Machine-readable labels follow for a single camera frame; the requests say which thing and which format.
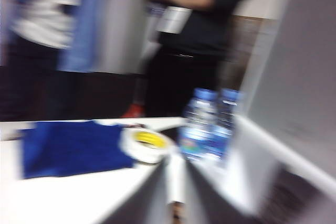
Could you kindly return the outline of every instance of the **plastic bottle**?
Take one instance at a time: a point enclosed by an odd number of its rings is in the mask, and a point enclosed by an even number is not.
[[[201,158],[212,139],[212,128],[217,120],[216,97],[213,90],[196,88],[186,106],[186,125],[180,128],[178,139],[181,151],[188,159]]]
[[[207,154],[223,158],[226,146],[232,138],[235,124],[233,110],[237,105],[239,92],[232,89],[223,89],[218,99],[217,123],[212,129],[212,139],[207,145]]]
[[[233,110],[237,105],[239,92],[233,89],[223,89],[218,99],[217,125],[228,130],[234,129]]]

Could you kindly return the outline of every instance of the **black shirt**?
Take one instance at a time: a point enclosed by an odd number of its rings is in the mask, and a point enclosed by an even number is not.
[[[224,56],[227,23],[239,1],[215,0],[211,10],[193,10],[180,34],[161,33],[159,43],[190,54]]]

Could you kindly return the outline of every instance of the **tape roll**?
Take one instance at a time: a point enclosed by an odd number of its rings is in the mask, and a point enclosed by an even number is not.
[[[120,148],[137,161],[156,164],[166,156],[174,146],[173,141],[148,129],[124,129]]]

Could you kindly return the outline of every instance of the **name badge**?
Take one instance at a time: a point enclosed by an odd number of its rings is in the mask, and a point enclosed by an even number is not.
[[[192,10],[188,8],[168,6],[159,20],[157,31],[179,34],[188,21]]]

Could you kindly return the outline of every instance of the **white shirt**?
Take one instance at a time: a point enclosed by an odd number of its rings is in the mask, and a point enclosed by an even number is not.
[[[80,0],[29,0],[13,31],[40,45],[66,48],[71,44],[74,19],[65,14],[62,5],[79,5]]]

